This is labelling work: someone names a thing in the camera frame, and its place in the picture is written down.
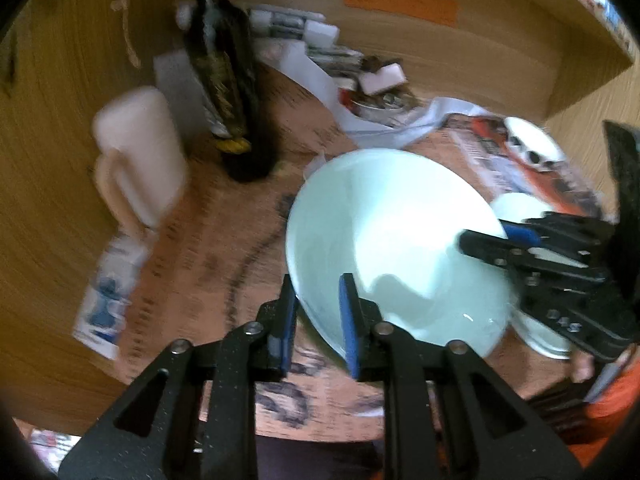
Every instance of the small bottle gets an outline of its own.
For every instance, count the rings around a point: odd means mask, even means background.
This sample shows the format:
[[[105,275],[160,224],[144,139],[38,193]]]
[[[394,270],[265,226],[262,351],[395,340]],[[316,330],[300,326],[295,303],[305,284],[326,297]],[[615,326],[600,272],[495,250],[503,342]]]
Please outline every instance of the small bottle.
[[[277,159],[276,134],[260,113],[249,18],[229,0],[197,3],[184,42],[222,164],[238,182],[266,177]]]

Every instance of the bottle label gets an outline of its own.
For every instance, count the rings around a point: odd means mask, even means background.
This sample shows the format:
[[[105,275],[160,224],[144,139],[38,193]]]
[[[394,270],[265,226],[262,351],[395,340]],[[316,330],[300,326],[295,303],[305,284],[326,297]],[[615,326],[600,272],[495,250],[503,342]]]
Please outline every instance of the bottle label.
[[[209,54],[196,62],[204,90],[204,107],[215,145],[221,152],[239,155],[251,150],[244,138],[246,123],[238,83],[226,52]]]

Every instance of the mug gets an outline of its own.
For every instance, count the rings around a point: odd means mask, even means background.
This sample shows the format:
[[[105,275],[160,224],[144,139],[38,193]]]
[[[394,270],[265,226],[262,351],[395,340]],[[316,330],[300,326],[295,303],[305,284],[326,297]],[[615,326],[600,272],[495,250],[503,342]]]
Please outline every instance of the mug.
[[[145,242],[181,197],[187,161],[166,98],[157,88],[137,88],[94,118],[102,154],[95,184],[127,235]]]

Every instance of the orange cloth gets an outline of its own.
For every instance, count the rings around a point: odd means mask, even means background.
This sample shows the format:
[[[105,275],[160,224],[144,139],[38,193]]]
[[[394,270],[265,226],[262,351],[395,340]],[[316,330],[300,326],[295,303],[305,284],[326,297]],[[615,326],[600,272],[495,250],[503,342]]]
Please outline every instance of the orange cloth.
[[[581,431],[582,442],[569,446],[582,467],[589,465],[602,450],[609,437],[625,420],[638,395],[640,395],[640,362],[636,362],[633,367],[620,375],[598,402],[587,407],[586,415],[590,421]]]

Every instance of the white object with black holes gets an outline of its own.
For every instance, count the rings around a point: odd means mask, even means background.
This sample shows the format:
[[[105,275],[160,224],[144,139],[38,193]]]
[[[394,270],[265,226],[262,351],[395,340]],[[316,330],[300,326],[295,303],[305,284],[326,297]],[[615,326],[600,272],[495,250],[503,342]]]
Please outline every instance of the white object with black holes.
[[[518,160],[536,171],[551,171],[566,159],[564,152],[545,130],[518,117],[504,120],[507,148]]]

